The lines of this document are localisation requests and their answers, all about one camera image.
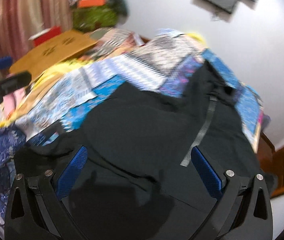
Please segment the black zip hoodie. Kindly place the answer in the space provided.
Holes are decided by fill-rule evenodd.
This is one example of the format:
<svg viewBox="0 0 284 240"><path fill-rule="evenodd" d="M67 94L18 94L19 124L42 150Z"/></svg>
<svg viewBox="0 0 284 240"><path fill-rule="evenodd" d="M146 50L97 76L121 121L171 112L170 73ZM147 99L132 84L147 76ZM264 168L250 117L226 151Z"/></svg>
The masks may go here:
<svg viewBox="0 0 284 240"><path fill-rule="evenodd" d="M243 134L233 89L205 62L180 98L142 91L128 82L91 110L80 128L15 155L25 192L43 203L19 239L271 239L265 174ZM56 169L78 146L88 159L70 194L56 195ZM223 175L222 197L210 196L191 161L205 154Z"/></svg>

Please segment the red box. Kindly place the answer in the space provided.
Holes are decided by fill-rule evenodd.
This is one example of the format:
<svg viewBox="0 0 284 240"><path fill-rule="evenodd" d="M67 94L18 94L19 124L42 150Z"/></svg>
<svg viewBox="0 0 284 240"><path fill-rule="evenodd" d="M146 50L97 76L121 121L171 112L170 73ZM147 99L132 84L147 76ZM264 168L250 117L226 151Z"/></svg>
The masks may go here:
<svg viewBox="0 0 284 240"><path fill-rule="evenodd" d="M58 36L62 33L60 26L53 26L51 28L44 29L34 35L32 35L28 40L32 43L34 47L48 41L49 39Z"/></svg>

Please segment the red striped curtain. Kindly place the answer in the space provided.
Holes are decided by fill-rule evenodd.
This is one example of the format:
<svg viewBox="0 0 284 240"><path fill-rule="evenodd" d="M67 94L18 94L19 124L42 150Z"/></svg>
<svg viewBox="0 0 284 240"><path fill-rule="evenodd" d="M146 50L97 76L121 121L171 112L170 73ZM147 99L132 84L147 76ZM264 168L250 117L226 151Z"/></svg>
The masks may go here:
<svg viewBox="0 0 284 240"><path fill-rule="evenodd" d="M0 58L18 61L33 48L31 36L54 26L72 28L69 0L0 0Z"/></svg>

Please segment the wooden lap table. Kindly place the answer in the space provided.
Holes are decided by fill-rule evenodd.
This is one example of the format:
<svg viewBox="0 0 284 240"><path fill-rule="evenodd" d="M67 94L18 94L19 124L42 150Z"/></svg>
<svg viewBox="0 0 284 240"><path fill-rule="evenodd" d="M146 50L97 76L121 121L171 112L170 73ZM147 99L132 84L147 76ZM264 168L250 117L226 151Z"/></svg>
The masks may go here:
<svg viewBox="0 0 284 240"><path fill-rule="evenodd" d="M47 68L78 57L96 44L97 41L88 35L77 30L68 30L30 50L12 64L9 72L17 74L28 71L34 80Z"/></svg>

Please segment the brown wooden door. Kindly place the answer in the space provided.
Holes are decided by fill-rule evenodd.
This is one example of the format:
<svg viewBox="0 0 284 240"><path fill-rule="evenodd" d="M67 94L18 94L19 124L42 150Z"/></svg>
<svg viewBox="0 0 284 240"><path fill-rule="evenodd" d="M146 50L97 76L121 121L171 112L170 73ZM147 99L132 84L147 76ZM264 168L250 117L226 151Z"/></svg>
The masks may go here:
<svg viewBox="0 0 284 240"><path fill-rule="evenodd" d="M267 138L264 133L261 133L257 158L261 168L273 175L277 176L277 187L273 191L271 197L275 198L284 194L284 147L279 150Z"/></svg>

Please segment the striped folded blanket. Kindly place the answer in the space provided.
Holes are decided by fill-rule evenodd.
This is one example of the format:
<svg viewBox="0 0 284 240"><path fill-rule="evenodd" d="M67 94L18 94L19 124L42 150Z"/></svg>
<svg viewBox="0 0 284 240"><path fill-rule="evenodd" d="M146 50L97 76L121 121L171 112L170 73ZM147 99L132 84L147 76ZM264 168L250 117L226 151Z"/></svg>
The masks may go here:
<svg viewBox="0 0 284 240"><path fill-rule="evenodd" d="M137 33L126 29L99 28L86 33L86 36L97 42L84 54L85 60L88 61L98 61L121 55L145 44Z"/></svg>

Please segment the orange box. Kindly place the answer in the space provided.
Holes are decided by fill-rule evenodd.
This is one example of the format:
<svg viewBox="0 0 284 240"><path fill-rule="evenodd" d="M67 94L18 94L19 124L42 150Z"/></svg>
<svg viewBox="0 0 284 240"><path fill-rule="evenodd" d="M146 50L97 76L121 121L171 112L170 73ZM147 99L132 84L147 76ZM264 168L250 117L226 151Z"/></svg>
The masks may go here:
<svg viewBox="0 0 284 240"><path fill-rule="evenodd" d="M100 7L105 5L107 0L79 0L78 8Z"/></svg>

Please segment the blue patchwork bed quilt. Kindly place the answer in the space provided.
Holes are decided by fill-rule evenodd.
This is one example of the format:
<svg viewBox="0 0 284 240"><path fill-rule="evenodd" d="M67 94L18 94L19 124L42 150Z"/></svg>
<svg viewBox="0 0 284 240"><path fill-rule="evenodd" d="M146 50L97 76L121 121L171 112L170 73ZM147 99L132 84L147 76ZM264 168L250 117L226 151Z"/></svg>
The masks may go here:
<svg viewBox="0 0 284 240"><path fill-rule="evenodd" d="M93 62L65 74L27 114L8 127L0 128L0 217L4 217L9 188L15 175L13 156L29 139L48 144L53 135L44 131L59 122L67 132L78 129L85 116L102 103L124 81L141 90L180 97L188 79L208 61L224 82L236 90L235 108L242 120L243 134L257 150L263 118L258 94L240 82L233 72L208 47L187 34L162 30L145 48ZM0 121L26 95L23 89L14 99L0 104Z"/></svg>

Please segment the dark grey cushion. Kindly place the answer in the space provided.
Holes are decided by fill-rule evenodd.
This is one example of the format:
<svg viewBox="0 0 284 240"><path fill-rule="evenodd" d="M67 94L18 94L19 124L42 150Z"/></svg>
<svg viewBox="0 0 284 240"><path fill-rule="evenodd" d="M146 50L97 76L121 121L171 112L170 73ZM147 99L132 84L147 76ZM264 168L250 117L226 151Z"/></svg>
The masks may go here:
<svg viewBox="0 0 284 240"><path fill-rule="evenodd" d="M126 0L108 0L108 4L118 15L118 24L125 24L129 18L129 7Z"/></svg>

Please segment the yellow curved headboard piece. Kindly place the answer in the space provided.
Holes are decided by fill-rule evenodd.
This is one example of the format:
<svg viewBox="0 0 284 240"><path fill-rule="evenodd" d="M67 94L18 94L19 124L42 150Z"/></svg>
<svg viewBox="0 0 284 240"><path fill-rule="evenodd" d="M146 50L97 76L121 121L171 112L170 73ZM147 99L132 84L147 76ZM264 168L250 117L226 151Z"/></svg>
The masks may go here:
<svg viewBox="0 0 284 240"><path fill-rule="evenodd" d="M187 33L187 35L190 37L190 38L193 38L194 40L197 40L198 42L200 42L201 44L203 44L203 46L207 47L207 42L205 40L205 38L199 34L199 33Z"/></svg>

